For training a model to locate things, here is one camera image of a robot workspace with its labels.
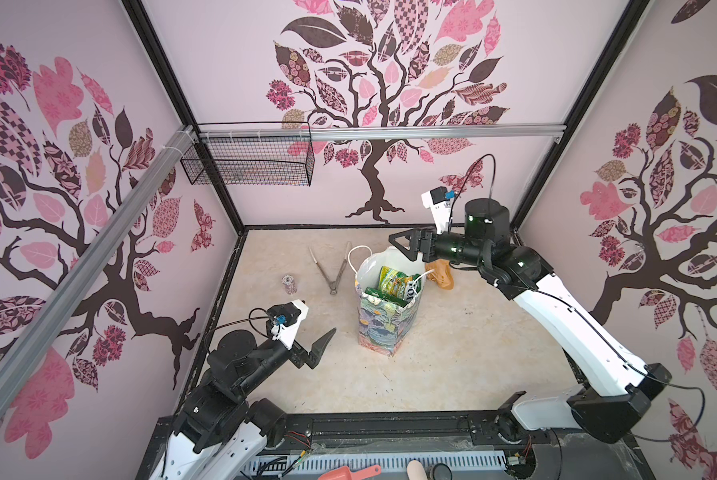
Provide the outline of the colourful paper gift bag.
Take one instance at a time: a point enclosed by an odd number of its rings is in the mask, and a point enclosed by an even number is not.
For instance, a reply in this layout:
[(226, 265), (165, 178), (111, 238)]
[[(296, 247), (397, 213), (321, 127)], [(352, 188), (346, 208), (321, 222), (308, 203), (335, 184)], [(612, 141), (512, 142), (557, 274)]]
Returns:
[(368, 249), (360, 245), (348, 252), (358, 294), (358, 342), (376, 353), (394, 356), (416, 320), (430, 271), (421, 254), (407, 258), (393, 246), (370, 251), (360, 264), (352, 261), (354, 253)]

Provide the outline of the green yellow snack bag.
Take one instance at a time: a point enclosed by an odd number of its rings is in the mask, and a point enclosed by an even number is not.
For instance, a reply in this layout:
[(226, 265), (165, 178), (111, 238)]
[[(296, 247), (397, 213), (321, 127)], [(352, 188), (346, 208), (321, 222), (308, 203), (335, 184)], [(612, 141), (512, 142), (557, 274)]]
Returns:
[(382, 266), (377, 289), (385, 295), (410, 302), (422, 290), (422, 280), (418, 274), (407, 275), (400, 270)]

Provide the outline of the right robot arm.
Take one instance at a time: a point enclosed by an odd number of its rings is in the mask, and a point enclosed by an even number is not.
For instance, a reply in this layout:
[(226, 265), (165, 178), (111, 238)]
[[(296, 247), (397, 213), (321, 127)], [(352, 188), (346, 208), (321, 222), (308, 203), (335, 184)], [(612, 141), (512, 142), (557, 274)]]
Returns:
[(533, 317), (583, 375), (558, 394), (514, 393), (496, 412), (499, 437), (518, 443), (537, 430), (571, 429), (606, 444), (624, 438), (668, 386), (669, 371), (625, 348), (583, 309), (539, 253), (514, 244), (509, 211), (499, 202), (468, 201), (461, 233), (449, 229), (453, 199), (424, 202), (434, 228), (398, 232), (389, 243), (409, 260), (445, 260), (476, 271)]

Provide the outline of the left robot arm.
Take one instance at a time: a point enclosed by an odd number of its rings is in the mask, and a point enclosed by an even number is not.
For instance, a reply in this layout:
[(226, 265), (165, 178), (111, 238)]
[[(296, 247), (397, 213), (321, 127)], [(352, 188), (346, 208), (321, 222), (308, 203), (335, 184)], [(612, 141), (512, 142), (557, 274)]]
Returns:
[(332, 329), (306, 350), (280, 340), (256, 342), (248, 330), (232, 331), (208, 355), (210, 368), (188, 394), (154, 462), (150, 479), (236, 479), (248, 462), (284, 439), (286, 414), (268, 399), (250, 402), (264, 380), (282, 365), (316, 368)]

